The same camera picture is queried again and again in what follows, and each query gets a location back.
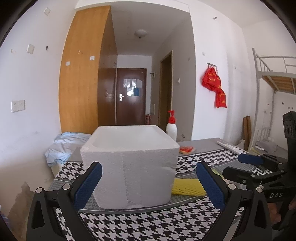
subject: screw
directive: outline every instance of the screw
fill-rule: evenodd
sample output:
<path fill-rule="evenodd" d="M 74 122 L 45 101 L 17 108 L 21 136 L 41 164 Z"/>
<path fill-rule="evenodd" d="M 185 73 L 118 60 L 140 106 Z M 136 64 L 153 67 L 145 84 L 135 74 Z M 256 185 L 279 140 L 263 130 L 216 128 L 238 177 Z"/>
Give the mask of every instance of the screw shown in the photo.
<path fill-rule="evenodd" d="M 63 189 L 64 190 L 68 190 L 70 188 L 70 184 L 65 184 L 65 185 L 63 185 Z"/>
<path fill-rule="evenodd" d="M 41 193 L 42 192 L 42 188 L 37 188 L 36 189 L 36 193 Z"/>
<path fill-rule="evenodd" d="M 235 186 L 234 184 L 229 184 L 228 187 L 229 187 L 229 189 L 231 189 L 231 190 L 236 189 L 236 186 Z"/>
<path fill-rule="evenodd" d="M 262 193 L 262 192 L 263 192 L 262 188 L 260 188 L 260 187 L 257 187 L 256 190 L 257 190 L 257 192 L 259 192 L 259 193 Z"/>

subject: blue gripper pad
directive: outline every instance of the blue gripper pad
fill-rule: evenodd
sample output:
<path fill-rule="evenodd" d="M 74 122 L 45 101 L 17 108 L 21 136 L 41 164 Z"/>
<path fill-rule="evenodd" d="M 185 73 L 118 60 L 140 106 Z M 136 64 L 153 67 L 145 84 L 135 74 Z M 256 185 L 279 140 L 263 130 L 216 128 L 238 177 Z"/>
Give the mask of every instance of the blue gripper pad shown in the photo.
<path fill-rule="evenodd" d="M 237 157 L 238 161 L 245 164 L 251 164 L 251 165 L 262 165 L 263 159 L 261 156 L 254 156 L 250 154 L 239 154 Z"/>
<path fill-rule="evenodd" d="M 94 189 L 96 188 L 102 177 L 102 173 L 102 165 L 100 163 L 96 163 L 94 168 L 91 170 L 91 172 L 85 178 L 84 182 L 80 185 L 80 187 L 74 194 L 73 205 L 77 211 L 85 208 L 89 198 L 91 197 L 91 194 L 93 193 Z"/>
<path fill-rule="evenodd" d="M 223 210 L 225 208 L 224 193 L 221 191 L 218 184 L 215 182 L 202 163 L 197 164 L 196 175 L 205 189 L 207 196 L 210 198 L 213 206 L 217 209 Z"/>

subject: fire extinguisher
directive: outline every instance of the fire extinguisher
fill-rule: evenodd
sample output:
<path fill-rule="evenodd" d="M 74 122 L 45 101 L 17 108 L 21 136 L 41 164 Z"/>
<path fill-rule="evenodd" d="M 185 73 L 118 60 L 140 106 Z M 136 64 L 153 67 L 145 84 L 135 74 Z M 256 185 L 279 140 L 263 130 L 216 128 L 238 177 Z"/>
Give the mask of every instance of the fire extinguisher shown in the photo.
<path fill-rule="evenodd" d="M 146 115 L 146 125 L 151 125 L 151 115 L 150 114 L 147 114 Z"/>

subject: white bottle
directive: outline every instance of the white bottle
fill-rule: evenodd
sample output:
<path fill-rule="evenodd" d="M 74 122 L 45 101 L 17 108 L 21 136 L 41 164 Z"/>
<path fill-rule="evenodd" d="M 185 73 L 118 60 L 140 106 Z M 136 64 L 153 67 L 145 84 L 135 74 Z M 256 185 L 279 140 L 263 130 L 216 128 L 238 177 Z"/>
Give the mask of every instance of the white bottle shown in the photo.
<path fill-rule="evenodd" d="M 174 117 L 174 110 L 170 110 L 170 118 L 168 120 L 167 127 L 165 132 L 174 140 L 177 141 L 177 126 L 176 126 L 176 119 Z"/>

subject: yellow-green object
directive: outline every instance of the yellow-green object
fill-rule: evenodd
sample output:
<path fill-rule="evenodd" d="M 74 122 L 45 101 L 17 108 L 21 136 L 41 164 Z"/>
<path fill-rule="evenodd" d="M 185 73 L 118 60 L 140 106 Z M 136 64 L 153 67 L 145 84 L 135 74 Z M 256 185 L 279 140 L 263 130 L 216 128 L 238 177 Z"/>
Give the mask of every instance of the yellow-green object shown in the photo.
<path fill-rule="evenodd" d="M 205 196 L 207 195 L 198 179 L 175 178 L 172 194 L 188 196 Z"/>

